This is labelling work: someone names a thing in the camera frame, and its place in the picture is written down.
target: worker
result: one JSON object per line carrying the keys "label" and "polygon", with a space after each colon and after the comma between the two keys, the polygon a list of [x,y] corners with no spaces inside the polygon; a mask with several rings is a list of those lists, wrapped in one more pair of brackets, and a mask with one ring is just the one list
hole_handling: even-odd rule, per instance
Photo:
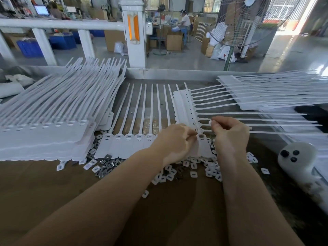
{"label": "worker", "polygon": [[[249,127],[219,116],[212,118],[211,126],[223,178],[229,245],[304,246],[246,159]],[[166,165],[185,158],[196,134],[184,124],[163,129],[149,148],[133,154],[15,245],[113,245],[151,180]]]}
{"label": "worker", "polygon": [[65,20],[66,16],[64,15],[63,12],[61,12],[58,7],[57,7],[57,3],[52,2],[51,3],[51,9],[50,9],[50,14],[55,17],[56,19],[60,19],[60,20]]}
{"label": "worker", "polygon": [[181,25],[183,26],[190,26],[190,19],[189,17],[187,16],[186,14],[186,11],[185,10],[181,10],[180,11],[180,16],[182,16],[182,20],[181,20]]}

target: hand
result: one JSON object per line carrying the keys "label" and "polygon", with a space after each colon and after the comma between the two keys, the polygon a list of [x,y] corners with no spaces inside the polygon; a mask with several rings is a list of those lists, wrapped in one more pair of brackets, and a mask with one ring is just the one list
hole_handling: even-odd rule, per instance
{"label": "hand", "polygon": [[232,117],[215,116],[212,117],[211,127],[216,135],[215,150],[219,157],[246,155],[250,129],[247,125]]}
{"label": "hand", "polygon": [[197,140],[197,132],[185,124],[162,129],[150,149],[163,159],[163,167],[182,160]]}

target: computer monitor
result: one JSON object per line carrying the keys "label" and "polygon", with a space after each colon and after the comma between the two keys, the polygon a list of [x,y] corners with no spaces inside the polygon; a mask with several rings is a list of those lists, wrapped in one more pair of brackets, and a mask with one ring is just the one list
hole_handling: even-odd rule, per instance
{"label": "computer monitor", "polygon": [[67,12],[69,12],[69,13],[76,13],[76,8],[75,7],[66,6],[66,8],[67,8]]}
{"label": "computer monitor", "polygon": [[36,12],[38,15],[49,15],[49,12],[47,10],[46,6],[34,6]]}

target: brown table surface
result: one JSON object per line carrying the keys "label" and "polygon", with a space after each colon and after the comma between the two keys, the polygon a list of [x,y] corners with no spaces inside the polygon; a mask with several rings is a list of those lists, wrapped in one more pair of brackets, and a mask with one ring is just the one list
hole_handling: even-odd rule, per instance
{"label": "brown table surface", "polygon": [[[254,138],[248,151],[258,159],[254,168],[305,245],[327,245],[327,216],[279,168],[277,155]],[[99,180],[71,162],[57,172],[57,164],[0,162],[0,245],[17,240]],[[260,173],[261,167],[270,175]],[[186,170],[179,181],[150,184],[148,197],[139,200],[116,245],[228,245],[222,183],[207,178],[203,168],[199,165],[198,178]]]}

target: blue plastic crate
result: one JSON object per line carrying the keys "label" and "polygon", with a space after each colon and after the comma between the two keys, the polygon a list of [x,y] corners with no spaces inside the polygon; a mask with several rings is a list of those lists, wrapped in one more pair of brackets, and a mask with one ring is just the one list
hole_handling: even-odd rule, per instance
{"label": "blue plastic crate", "polygon": [[22,54],[27,57],[43,57],[43,53],[37,41],[17,41],[17,45],[22,51]]}
{"label": "blue plastic crate", "polygon": [[94,37],[104,37],[104,30],[90,30],[90,33],[93,34]]}
{"label": "blue plastic crate", "polygon": [[76,42],[73,35],[50,36],[49,40],[53,49],[69,50],[76,48]]}
{"label": "blue plastic crate", "polygon": [[78,31],[74,31],[72,33],[73,33],[73,36],[74,36],[74,39],[75,39],[76,44],[81,44],[79,32]]}

